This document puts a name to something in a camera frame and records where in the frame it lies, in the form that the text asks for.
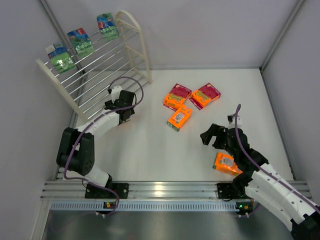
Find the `orange box barcode side up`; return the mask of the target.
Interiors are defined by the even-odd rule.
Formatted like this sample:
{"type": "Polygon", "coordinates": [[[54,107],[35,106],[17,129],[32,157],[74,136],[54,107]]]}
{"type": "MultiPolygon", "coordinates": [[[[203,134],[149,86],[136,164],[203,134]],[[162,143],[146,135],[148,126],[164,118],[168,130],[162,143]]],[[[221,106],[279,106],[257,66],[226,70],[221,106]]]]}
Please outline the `orange box barcode side up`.
{"type": "Polygon", "coordinates": [[[181,128],[185,125],[188,119],[191,117],[193,110],[186,105],[181,105],[176,112],[168,119],[167,125],[179,132],[181,128]]]}

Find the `blue green Vileda sponge pack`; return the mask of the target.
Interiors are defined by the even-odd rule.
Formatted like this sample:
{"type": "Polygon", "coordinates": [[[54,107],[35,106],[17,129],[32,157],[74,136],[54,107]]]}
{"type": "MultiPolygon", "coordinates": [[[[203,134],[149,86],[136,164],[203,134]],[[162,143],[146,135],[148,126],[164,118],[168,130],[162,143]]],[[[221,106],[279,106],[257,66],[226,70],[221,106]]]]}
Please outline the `blue green Vileda sponge pack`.
{"type": "Polygon", "coordinates": [[[45,48],[53,67],[58,73],[64,73],[75,67],[75,64],[62,42],[58,41],[45,48]]]}

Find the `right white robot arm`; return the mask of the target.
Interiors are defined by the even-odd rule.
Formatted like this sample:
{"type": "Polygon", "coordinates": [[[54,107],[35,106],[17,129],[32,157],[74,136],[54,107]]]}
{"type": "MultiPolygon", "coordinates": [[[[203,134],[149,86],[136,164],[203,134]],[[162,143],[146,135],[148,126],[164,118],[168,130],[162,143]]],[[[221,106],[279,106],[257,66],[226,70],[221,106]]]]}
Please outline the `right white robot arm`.
{"type": "Polygon", "coordinates": [[[276,216],[295,240],[318,240],[320,206],[299,193],[260,152],[250,147],[239,120],[228,116],[229,126],[213,123],[200,134],[206,146],[215,137],[212,146],[226,151],[241,170],[241,174],[225,185],[229,198],[253,199],[276,216]]]}

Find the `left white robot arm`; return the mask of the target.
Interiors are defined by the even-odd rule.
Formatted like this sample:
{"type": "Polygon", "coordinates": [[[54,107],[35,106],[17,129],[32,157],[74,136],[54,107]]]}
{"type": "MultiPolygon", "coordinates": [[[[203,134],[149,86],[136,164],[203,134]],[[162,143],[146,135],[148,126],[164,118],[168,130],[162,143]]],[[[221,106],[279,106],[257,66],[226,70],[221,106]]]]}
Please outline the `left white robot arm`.
{"type": "Polygon", "coordinates": [[[119,85],[109,90],[111,99],[104,103],[98,117],[77,128],[66,128],[61,137],[56,163],[59,167],[79,174],[90,185],[111,189],[112,177],[95,163],[95,140],[107,131],[129,120],[135,113],[137,96],[119,85]]]}

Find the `orange box near right arm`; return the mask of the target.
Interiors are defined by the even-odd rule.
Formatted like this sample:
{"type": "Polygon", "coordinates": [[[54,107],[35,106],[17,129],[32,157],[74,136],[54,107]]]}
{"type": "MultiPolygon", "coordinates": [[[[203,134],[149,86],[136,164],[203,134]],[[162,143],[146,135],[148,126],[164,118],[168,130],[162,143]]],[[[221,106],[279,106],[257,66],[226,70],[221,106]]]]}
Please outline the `orange box near right arm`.
{"type": "Polygon", "coordinates": [[[213,169],[234,176],[237,176],[242,173],[242,171],[236,165],[234,158],[222,152],[218,152],[216,154],[213,169]]]}

